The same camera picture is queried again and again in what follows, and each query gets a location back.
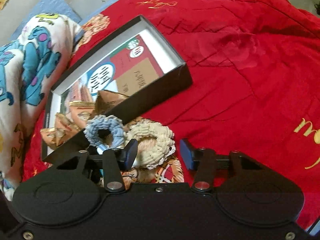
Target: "cartoon print pillowcase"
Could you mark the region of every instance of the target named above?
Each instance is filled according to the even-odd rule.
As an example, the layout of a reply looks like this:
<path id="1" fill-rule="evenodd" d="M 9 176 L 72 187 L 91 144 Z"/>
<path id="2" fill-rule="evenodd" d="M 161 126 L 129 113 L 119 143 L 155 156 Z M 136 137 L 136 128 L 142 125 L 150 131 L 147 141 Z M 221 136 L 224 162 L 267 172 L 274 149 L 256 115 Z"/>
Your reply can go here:
<path id="1" fill-rule="evenodd" d="M 4 179 L 17 187 L 21 180 L 23 132 L 20 118 L 20 77 L 23 53 L 19 44 L 0 48 L 0 187 Z M 4 188 L 10 200 L 13 192 Z"/>
<path id="2" fill-rule="evenodd" d="M 40 14 L 18 40 L 0 47 L 0 190 L 11 200 L 22 175 L 24 138 L 70 60 L 81 27 L 59 14 Z"/>
<path id="3" fill-rule="evenodd" d="M 84 31 L 65 15 L 39 14 L 30 19 L 18 37 L 24 46 L 21 121 L 30 136 L 48 92 L 66 69 L 74 41 Z"/>

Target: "plaid fabric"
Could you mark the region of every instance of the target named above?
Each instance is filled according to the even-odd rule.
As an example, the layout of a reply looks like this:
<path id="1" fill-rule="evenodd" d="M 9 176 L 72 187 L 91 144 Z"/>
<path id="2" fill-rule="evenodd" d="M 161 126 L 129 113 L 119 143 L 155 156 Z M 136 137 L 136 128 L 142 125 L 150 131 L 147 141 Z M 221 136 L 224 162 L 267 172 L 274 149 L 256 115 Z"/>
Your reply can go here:
<path id="1" fill-rule="evenodd" d="M 156 168 L 155 178 L 152 183 L 184 182 L 180 161 L 176 156 L 170 156 L 161 166 Z"/>

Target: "bed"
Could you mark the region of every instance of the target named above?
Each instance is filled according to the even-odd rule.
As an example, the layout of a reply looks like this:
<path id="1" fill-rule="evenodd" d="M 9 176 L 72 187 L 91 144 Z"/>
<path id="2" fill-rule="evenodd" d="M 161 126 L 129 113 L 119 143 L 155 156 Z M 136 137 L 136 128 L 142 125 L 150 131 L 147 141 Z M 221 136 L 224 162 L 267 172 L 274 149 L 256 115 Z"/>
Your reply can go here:
<path id="1" fill-rule="evenodd" d="M 99 14 L 107 26 L 87 30 L 70 66 L 139 14 L 175 47 L 194 82 L 143 117 L 174 131 L 180 160 L 178 142 L 188 138 L 219 154 L 241 150 L 294 181 L 305 195 L 297 222 L 308 228 L 320 214 L 320 20 L 287 0 L 119 0 Z M 43 118 L 24 180 L 48 167 L 40 161 Z"/>

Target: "metal screw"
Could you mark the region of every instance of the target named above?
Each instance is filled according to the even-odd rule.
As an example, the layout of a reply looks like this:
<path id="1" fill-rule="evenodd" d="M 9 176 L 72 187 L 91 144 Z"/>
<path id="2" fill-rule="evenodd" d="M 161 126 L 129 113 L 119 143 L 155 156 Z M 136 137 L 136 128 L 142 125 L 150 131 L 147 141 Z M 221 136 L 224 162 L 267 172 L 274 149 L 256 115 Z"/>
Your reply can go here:
<path id="1" fill-rule="evenodd" d="M 163 187 L 157 187 L 156 192 L 163 192 Z"/>
<path id="2" fill-rule="evenodd" d="M 296 234 L 294 232 L 289 232 L 285 236 L 285 240 L 293 240 L 293 239 L 295 239 L 295 237 L 296 237 Z"/>
<path id="3" fill-rule="evenodd" d="M 31 232 L 28 232 L 28 231 L 24 232 L 22 234 L 22 236 L 23 236 L 23 238 L 25 240 L 32 240 L 33 239 L 33 234 Z"/>
<path id="4" fill-rule="evenodd" d="M 107 184 L 107 188 L 112 190 L 120 189 L 121 187 L 122 187 L 122 184 L 118 181 L 109 182 Z"/>
<path id="5" fill-rule="evenodd" d="M 209 187 L 210 187 L 210 184 L 205 181 L 199 181 L 195 183 L 195 188 L 199 190 L 205 190 L 205 189 L 208 189 Z"/>

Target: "cream crochet item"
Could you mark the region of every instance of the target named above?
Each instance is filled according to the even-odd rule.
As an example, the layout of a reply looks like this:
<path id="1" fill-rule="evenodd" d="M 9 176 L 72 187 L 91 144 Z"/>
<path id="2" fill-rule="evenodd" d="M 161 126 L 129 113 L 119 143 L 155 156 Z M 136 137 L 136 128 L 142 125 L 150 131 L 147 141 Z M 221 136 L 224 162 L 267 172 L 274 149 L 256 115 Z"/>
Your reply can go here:
<path id="1" fill-rule="evenodd" d="M 172 140 L 173 136 L 174 133 L 167 126 L 162 126 L 159 122 L 143 120 L 136 125 L 131 126 L 126 135 L 125 144 L 132 138 L 136 139 L 138 142 L 143 138 L 156 138 L 156 145 L 148 150 L 140 152 L 132 167 L 147 168 L 151 170 L 156 166 L 163 164 L 167 157 L 176 150 L 174 140 Z"/>

